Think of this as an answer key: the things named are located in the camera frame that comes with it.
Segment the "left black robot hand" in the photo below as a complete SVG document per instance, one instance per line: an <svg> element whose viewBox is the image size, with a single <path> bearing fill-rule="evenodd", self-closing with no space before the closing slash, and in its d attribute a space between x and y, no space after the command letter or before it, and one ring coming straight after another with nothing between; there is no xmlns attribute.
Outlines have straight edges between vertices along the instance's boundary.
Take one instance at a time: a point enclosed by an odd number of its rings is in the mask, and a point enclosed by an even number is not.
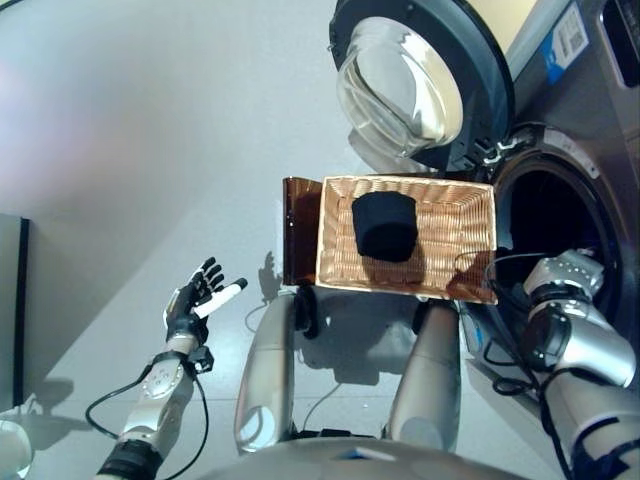
<svg viewBox="0 0 640 480"><path fill-rule="evenodd" d="M224 285L222 266L214 257L195 269L185 285L177 288L163 313L166 341L189 338L196 347L208 339L208 317L238 296L247 286L245 278Z"/></svg>

